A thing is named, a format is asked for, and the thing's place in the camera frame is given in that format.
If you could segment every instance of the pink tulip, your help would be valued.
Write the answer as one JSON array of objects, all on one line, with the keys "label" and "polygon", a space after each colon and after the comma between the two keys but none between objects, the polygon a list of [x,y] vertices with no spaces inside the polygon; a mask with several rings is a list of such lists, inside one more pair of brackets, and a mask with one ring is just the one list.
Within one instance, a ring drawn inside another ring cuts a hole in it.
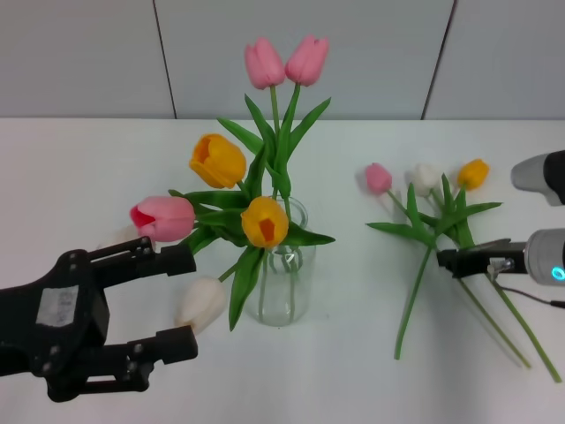
[{"label": "pink tulip", "polygon": [[258,38],[254,46],[245,47],[245,68],[249,80],[259,90],[284,81],[283,61],[266,38]]},{"label": "pink tulip", "polygon": [[307,35],[286,63],[286,76],[301,86],[311,86],[321,75],[328,50],[327,38],[316,40]]},{"label": "pink tulip", "polygon": [[367,186],[377,195],[386,193],[392,187],[392,176],[380,163],[373,163],[365,169]]},{"label": "pink tulip", "polygon": [[183,197],[152,196],[134,206],[130,217],[140,236],[153,241],[176,241],[194,226],[194,208]]}]

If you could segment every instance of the cable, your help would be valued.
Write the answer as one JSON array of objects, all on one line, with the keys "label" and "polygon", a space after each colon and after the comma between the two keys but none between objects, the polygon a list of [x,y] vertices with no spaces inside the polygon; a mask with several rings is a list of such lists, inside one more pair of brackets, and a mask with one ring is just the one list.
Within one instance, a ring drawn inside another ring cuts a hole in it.
[{"label": "cable", "polygon": [[549,305],[550,307],[559,307],[561,309],[565,309],[565,300],[545,300],[545,299],[537,298],[530,293],[526,293],[525,291],[521,291],[521,290],[518,290],[518,289],[512,289],[510,287],[505,287],[505,286],[500,285],[498,283],[496,283],[496,285],[498,285],[499,289],[504,290],[505,292],[513,292],[513,293],[516,293],[516,294],[521,294],[522,296],[525,296],[526,298],[535,300],[536,302],[539,302],[539,303],[543,303],[544,305]]},{"label": "cable", "polygon": [[522,296],[525,296],[526,298],[530,298],[532,300],[535,300],[536,302],[543,303],[545,305],[551,305],[551,302],[549,300],[536,298],[532,294],[526,293],[525,291],[521,291],[521,290],[518,290],[518,289],[511,289],[510,287],[504,287],[502,285],[499,285],[499,288],[501,290],[504,290],[505,292],[513,292],[513,293],[521,294]]}]

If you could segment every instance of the white tulip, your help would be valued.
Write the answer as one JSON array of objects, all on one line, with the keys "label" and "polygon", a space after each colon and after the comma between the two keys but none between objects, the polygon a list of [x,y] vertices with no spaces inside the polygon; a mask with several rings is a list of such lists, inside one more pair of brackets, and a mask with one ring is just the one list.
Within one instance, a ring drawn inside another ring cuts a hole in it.
[{"label": "white tulip", "polygon": [[441,179],[441,173],[428,163],[418,163],[412,173],[412,184],[417,196],[427,197]]},{"label": "white tulip", "polygon": [[175,325],[190,325],[197,335],[222,314],[226,303],[226,291],[220,280],[210,276],[198,278],[185,292]]}]

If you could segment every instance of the white wall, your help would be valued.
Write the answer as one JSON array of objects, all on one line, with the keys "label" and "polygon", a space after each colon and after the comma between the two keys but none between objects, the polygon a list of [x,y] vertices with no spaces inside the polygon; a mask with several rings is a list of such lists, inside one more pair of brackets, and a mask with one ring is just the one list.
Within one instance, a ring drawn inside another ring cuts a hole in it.
[{"label": "white wall", "polygon": [[459,0],[426,118],[565,118],[564,20],[563,0]]},{"label": "white wall", "polygon": [[[328,96],[324,118],[419,119],[452,0],[156,0],[179,117],[249,117],[244,93],[270,110],[245,73],[244,47],[267,36],[287,58],[308,33],[327,36],[304,114]],[[292,84],[280,94],[286,105]]]},{"label": "white wall", "polygon": [[0,117],[173,117],[151,0],[0,1]]}]

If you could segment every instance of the blue indicator light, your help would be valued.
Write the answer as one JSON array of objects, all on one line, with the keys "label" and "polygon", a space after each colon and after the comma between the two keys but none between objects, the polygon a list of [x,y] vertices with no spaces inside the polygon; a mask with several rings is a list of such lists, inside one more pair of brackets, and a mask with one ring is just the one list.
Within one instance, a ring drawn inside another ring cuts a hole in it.
[{"label": "blue indicator light", "polygon": [[565,270],[563,268],[555,267],[551,271],[551,275],[558,281],[565,281]]}]

